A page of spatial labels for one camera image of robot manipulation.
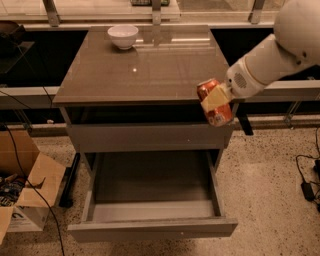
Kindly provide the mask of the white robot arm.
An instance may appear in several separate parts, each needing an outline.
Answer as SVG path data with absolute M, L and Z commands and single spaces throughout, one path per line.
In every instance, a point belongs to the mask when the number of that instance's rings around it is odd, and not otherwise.
M 224 81 L 201 100 L 205 112 L 235 98 L 250 98 L 273 82 L 320 64 L 320 0 L 289 0 L 273 33 L 238 59 Z

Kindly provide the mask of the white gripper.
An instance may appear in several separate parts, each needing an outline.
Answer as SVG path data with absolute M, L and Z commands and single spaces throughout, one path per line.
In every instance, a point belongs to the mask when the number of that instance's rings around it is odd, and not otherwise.
M 241 57 L 228 68 L 225 83 L 201 90 L 203 96 L 201 106 L 205 112 L 213 111 L 229 103 L 232 97 L 241 99 L 250 98 L 266 88 L 265 84 L 253 76 L 253 73 L 246 64 L 246 57 Z

